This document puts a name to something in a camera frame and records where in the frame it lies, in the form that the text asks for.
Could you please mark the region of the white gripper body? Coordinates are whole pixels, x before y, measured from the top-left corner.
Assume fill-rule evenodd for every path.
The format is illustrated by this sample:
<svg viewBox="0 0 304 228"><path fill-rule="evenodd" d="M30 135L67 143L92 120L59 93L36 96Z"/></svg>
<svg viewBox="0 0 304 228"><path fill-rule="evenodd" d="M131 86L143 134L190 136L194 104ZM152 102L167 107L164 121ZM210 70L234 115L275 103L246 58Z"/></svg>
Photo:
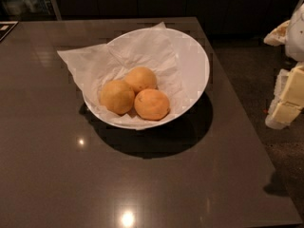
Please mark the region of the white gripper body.
<svg viewBox="0 0 304 228"><path fill-rule="evenodd" d="M294 12L287 27L285 52L295 61L304 61L304 4Z"/></svg>

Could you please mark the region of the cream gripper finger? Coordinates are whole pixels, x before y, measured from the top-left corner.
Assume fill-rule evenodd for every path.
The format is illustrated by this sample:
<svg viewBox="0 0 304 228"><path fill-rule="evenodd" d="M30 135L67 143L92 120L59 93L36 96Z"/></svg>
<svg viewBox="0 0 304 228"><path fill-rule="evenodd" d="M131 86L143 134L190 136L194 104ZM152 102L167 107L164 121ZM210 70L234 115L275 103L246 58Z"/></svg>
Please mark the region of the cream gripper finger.
<svg viewBox="0 0 304 228"><path fill-rule="evenodd" d="M272 129L289 126L304 108L304 65L290 71L281 69L276 77L274 99L268 109L265 124Z"/></svg>
<svg viewBox="0 0 304 228"><path fill-rule="evenodd" d="M289 24L290 21L287 20L280 24L278 27L274 28L270 33L266 35L263 42L273 47L284 45L286 42L286 30Z"/></svg>

